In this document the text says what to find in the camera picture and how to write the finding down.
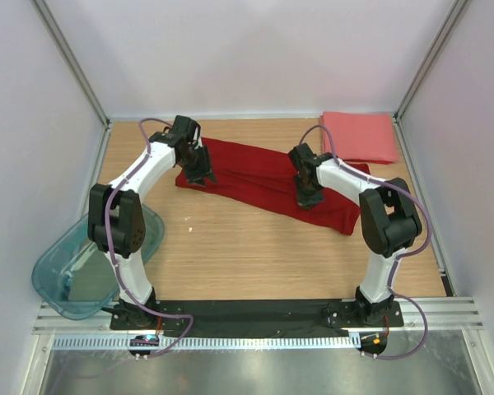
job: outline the blue plastic tray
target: blue plastic tray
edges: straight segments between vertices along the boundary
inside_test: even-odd
[[[143,205],[142,210],[147,232],[141,252],[146,263],[159,248],[165,226],[150,208]],[[31,273],[38,294],[70,319],[90,317],[119,293],[110,262],[88,239],[87,226],[86,214],[39,258]]]

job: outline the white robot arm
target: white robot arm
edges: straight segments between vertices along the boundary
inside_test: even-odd
[[[312,208],[323,201],[322,188],[329,188],[361,207],[362,233],[371,251],[366,275],[357,287],[356,306],[363,322],[382,317],[394,298],[390,288],[396,273],[390,276],[396,257],[422,232],[414,204],[393,189],[370,182],[368,174],[335,160],[330,153],[316,156],[307,144],[293,148],[289,157],[298,170],[295,184],[299,206]],[[408,191],[402,179],[388,183]],[[388,213],[385,206],[393,207],[394,212]]]
[[[141,246],[145,223],[141,203],[151,187],[169,169],[180,165],[191,184],[205,185],[205,179],[216,182],[212,173],[208,149],[202,144],[200,126],[190,118],[177,116],[171,127],[156,132],[135,162],[108,185],[96,184],[90,191],[88,237],[111,260],[105,226],[105,207],[116,185],[126,182],[117,192],[110,208],[110,224],[115,257],[120,277],[140,303],[155,309],[155,292],[144,270]],[[123,309],[134,313],[132,320],[146,324],[147,317],[126,290],[121,289]]]

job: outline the white backdrop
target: white backdrop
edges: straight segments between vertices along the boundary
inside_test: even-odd
[[[0,2],[0,394],[18,394],[36,259],[78,218],[102,127],[30,2]]]
[[[494,0],[469,6],[403,126],[456,291],[494,345]]]
[[[394,111],[453,0],[48,0],[110,117]]]

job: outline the pink towel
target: pink towel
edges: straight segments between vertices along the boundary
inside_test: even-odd
[[[388,114],[348,114],[324,111],[320,123],[333,134],[337,155],[344,160],[373,163],[398,161],[394,125]],[[331,152],[323,132],[322,151]]]

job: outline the wooden surface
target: wooden surface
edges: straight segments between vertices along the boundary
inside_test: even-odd
[[[201,121],[201,125],[205,137],[289,152],[317,122],[316,118],[243,119]],[[162,128],[149,123],[147,132]],[[319,132],[311,133],[307,142],[320,153]],[[119,176],[143,149],[136,123],[116,123],[100,182],[107,184]],[[370,168],[373,175],[409,180],[403,160]],[[163,243],[146,265],[159,300],[354,296],[369,254],[360,221],[352,236],[343,236],[227,197],[177,188],[174,180],[179,172],[176,168],[166,173],[145,199],[165,222]],[[431,249],[403,260],[396,290],[411,296],[445,295]]]

